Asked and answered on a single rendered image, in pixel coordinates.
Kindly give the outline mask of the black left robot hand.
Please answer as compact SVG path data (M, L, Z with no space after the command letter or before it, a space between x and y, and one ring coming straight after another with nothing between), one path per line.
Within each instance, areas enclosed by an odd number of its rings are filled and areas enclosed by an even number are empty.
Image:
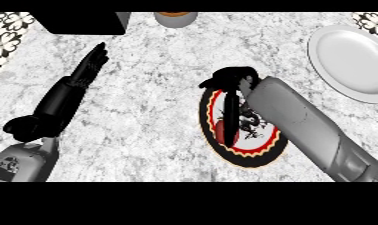
M31 115L13 118L3 131L20 142L56 137L77 112L87 88L108 62L105 43L96 45L82 58L72 74L63 76L47 91Z

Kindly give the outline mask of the black red patterned plate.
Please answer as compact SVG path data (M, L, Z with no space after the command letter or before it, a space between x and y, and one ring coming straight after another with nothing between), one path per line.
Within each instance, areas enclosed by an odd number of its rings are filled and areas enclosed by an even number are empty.
M207 143L220 157L233 165L257 168L270 164L280 156L288 139L277 127L248 107L239 95L239 139L227 148L215 140L215 123L223 120L226 93L207 89L199 101L199 124Z

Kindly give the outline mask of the red bell pepper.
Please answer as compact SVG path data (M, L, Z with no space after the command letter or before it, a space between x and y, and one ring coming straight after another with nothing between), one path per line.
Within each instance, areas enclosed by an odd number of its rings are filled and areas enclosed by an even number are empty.
M239 139L239 130L236 131L235 138L233 138L233 144L236 144ZM224 121L218 120L215 123L215 140L218 144L224 145Z

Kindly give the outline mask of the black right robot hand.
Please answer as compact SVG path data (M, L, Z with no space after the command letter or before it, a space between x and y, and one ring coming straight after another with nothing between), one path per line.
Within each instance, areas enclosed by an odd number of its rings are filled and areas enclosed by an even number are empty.
M235 145L235 135L239 129L239 96L240 81L246 81L246 89L252 90L260 83L258 73L249 66L224 67L212 73L212 77L201 84L201 88L212 88L226 93L223 105L224 145Z

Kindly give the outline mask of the black box appliance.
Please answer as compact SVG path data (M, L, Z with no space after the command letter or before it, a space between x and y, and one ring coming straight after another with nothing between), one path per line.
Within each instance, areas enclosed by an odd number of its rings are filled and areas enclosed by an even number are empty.
M51 34L124 35L130 12L32 12L32 17Z

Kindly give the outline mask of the grey round container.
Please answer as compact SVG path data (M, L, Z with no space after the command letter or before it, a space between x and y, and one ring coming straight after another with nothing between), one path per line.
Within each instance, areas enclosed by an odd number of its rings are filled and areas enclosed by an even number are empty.
M196 20L196 12L155 12L158 23L167 28L183 28Z

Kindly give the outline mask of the white plate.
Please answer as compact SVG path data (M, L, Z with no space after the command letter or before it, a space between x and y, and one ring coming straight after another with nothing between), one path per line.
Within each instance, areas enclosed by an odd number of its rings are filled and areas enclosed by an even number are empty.
M378 104L378 37L350 26L325 26L308 38L307 57L338 93Z

